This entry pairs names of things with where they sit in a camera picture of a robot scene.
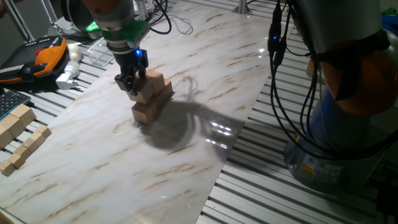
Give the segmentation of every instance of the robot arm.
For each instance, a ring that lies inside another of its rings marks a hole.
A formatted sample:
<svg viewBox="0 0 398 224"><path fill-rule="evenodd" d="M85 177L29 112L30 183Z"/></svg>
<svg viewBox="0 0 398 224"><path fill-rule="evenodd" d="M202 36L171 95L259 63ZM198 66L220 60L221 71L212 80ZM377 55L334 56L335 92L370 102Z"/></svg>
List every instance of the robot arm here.
<svg viewBox="0 0 398 224"><path fill-rule="evenodd" d="M121 73L115 81L122 91L137 95L134 88L136 73L146 78L147 52L139 48L149 32L149 23L134 20L132 0L83 0L94 22L87 28L92 38L103 35L112 51Z"/></svg>
<svg viewBox="0 0 398 224"><path fill-rule="evenodd" d="M396 42L382 28L377 0L290 0L297 29L312 42L328 87L348 114L371 116L398 97Z"/></svg>

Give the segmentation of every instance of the black cable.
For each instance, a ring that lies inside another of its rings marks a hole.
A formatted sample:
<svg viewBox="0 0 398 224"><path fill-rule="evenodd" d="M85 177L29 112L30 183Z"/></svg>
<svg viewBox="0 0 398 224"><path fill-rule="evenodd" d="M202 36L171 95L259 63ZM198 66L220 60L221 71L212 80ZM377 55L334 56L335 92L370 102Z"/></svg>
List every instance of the black cable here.
<svg viewBox="0 0 398 224"><path fill-rule="evenodd" d="M306 53L306 54L300 55L300 54L297 54L297 53L292 52L288 47L286 47L286 49L287 49L292 55L296 55L296 56L299 56L299 57L308 57L308 56L311 56L311 53Z"/></svg>
<svg viewBox="0 0 398 224"><path fill-rule="evenodd" d="M271 95L270 95L270 97L271 97L271 107L272 107L272 110L274 111L274 114L275 114L276 120L277 120L278 123L279 123L279 126L282 128L282 130L283 130L284 133L287 135L287 137L288 137L292 142L294 142L294 144L295 144L297 147L299 147L302 151L306 152L306 153L309 154L310 156L313 156L313 157L316 157L316 158L319 158L319 159L327 159L327 160L331 160L331 161L338 160L338 159L335 158L335 157L323 157L323 156L316 155L316 154L314 154L314 153L312 153L312 152L306 150L302 145L300 145L299 141L296 141L296 139L294 139L294 138L290 135L290 133L286 130L284 124L283 124L282 121L280 120L280 117L279 117L279 115L278 115L278 112L276 111L275 103L274 103L274 92L277 93L277 90L276 90L276 84L275 84L276 70L274 70L274 59L273 59L272 57L269 57L269 63L270 63L270 65L271 65L271 77L272 77L272 82L271 82Z"/></svg>
<svg viewBox="0 0 398 224"><path fill-rule="evenodd" d="M163 18L163 16L165 16L165 14L166 14L166 12L167 12L167 6L168 6L168 4L169 4L169 0L165 0L165 2L166 2L166 5L165 5L165 7L164 7L164 10L162 10L162 4L158 4L157 6L159 7L159 9L163 12L162 13L162 15L160 15L160 17L159 18L157 18L154 22L153 22L153 24L156 24L157 22L159 22L162 18Z"/></svg>
<svg viewBox="0 0 398 224"><path fill-rule="evenodd" d="M263 1L252 0L252 1L249 1L248 3L246 3L246 5L251 4L251 3L253 3L253 2L262 2L262 3L265 3L265 2L263 2Z"/></svg>
<svg viewBox="0 0 398 224"><path fill-rule="evenodd" d="M314 139L314 137L311 132L310 118L311 118L311 110L312 110L312 106L313 106L313 101L315 99L315 93L317 92L317 78L318 78L318 63L314 62L312 81L311 81L311 87L310 87L310 88L312 88L312 93L311 93L310 105L308 106L308 111L307 111L307 133L311 136L312 139Z"/></svg>
<svg viewBox="0 0 398 224"><path fill-rule="evenodd" d="M311 81L310 89L308 90L308 93L307 93L307 95L305 97L305 100L304 100L304 103L303 103L303 107L301 108L301 112L300 112L300 126L301 126L301 130L302 130L302 132L304 134L306 134L307 132L306 132L305 127L304 127L303 117L304 117L305 107L307 106L307 102L310 99L310 95L311 95L311 92L313 90L312 85L313 85L313 83Z"/></svg>
<svg viewBox="0 0 398 224"><path fill-rule="evenodd" d="M151 31L153 31L153 32L155 32L157 34L162 34L162 35L169 34L172 31L172 22L171 22L169 16L167 15L166 11L163 9L162 5L158 2L158 0L155 0L155 2L159 6L159 8L162 11L163 15L166 17L167 23L169 24L169 30L166 31L166 32L161 32L161 31L157 31L157 30L155 30L153 28L150 28L150 29L151 29Z"/></svg>

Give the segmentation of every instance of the stacked wooden blocks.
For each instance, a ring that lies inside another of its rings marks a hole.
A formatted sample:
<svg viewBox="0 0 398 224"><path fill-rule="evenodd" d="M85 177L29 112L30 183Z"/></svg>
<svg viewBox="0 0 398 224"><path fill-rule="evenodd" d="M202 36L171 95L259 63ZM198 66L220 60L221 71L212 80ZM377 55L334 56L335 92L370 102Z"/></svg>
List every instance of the stacked wooden blocks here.
<svg viewBox="0 0 398 224"><path fill-rule="evenodd" d="M9 115L0 121L0 148L6 147L14 138L18 137L25 128L36 119L31 108L19 105ZM49 137L51 131L48 127L41 125L20 146L13 155L0 163L1 172L9 176L20 168L25 160Z"/></svg>
<svg viewBox="0 0 398 224"><path fill-rule="evenodd" d="M172 82L163 78L163 74L148 70L147 79L136 77L134 87L137 96L127 93L130 100L137 103L131 108L134 119L145 125L150 125L173 94Z"/></svg>

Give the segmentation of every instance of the metal pole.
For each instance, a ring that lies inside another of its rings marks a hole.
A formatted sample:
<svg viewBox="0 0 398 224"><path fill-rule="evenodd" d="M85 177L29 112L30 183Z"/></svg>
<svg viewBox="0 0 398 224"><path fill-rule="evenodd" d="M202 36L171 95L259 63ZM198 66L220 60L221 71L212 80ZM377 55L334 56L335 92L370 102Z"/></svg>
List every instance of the metal pole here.
<svg viewBox="0 0 398 224"><path fill-rule="evenodd" d="M24 19L22 18L21 14L19 13L14 1L10 0L1 0L3 5L6 7L7 12L10 14L12 21L14 22L15 26L17 27L19 33L21 34L22 38L26 42L34 41L33 35L30 33L29 28L27 27Z"/></svg>
<svg viewBox="0 0 398 224"><path fill-rule="evenodd" d="M47 16L49 17L51 26L58 27L57 25L58 18L57 15L55 15L54 8L52 7L50 1L42 0L42 4L45 12L47 13Z"/></svg>
<svg viewBox="0 0 398 224"><path fill-rule="evenodd" d="M239 6L236 7L232 12L238 13L238 14L252 14L252 12L248 9L246 6L248 4L248 0L239 0Z"/></svg>

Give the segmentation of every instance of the white plug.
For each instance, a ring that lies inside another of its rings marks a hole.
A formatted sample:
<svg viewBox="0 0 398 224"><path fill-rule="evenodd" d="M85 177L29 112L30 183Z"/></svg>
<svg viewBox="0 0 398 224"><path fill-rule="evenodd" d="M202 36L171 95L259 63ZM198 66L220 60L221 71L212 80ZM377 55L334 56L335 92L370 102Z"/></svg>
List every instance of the white plug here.
<svg viewBox="0 0 398 224"><path fill-rule="evenodd" d="M73 81L79 72L79 63L70 61L64 69L64 73L61 74L55 81L58 87L62 90L70 90L76 88L77 83Z"/></svg>

